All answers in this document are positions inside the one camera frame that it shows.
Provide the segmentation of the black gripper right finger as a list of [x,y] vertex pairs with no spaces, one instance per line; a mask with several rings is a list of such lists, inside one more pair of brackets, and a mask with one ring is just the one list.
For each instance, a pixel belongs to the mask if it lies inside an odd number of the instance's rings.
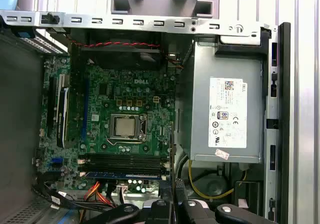
[[182,179],[175,181],[179,224],[270,224],[271,221],[231,204],[210,210],[205,201],[189,199]]

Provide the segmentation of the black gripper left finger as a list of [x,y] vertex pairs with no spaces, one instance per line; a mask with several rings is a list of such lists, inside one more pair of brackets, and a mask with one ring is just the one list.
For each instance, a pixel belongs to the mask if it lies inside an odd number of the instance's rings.
[[171,183],[159,184],[159,199],[147,200],[142,209],[121,204],[86,221],[86,224],[173,224],[174,196]]

